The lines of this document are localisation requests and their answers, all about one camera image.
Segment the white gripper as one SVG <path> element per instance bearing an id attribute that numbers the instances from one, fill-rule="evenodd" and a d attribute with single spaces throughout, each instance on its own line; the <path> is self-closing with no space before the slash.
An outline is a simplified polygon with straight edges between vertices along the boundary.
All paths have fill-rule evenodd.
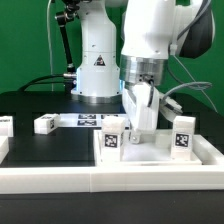
<path id="1" fill-rule="evenodd" d="M 129 134 L 132 144 L 139 144 L 141 133 L 154 133 L 159 112 L 159 92 L 145 82 L 135 84 L 130 90 L 124 88 L 122 104 L 135 131 Z"/>

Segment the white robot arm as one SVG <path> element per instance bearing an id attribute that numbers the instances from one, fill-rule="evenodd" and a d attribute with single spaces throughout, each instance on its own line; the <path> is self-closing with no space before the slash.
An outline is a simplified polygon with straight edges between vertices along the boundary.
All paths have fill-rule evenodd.
<path id="1" fill-rule="evenodd" d="M 197 58 L 212 45 L 211 0 L 80 0 L 82 63 L 73 93 L 98 103 L 120 95 L 131 123 L 130 140 L 156 130 L 165 98 L 168 58 Z"/>

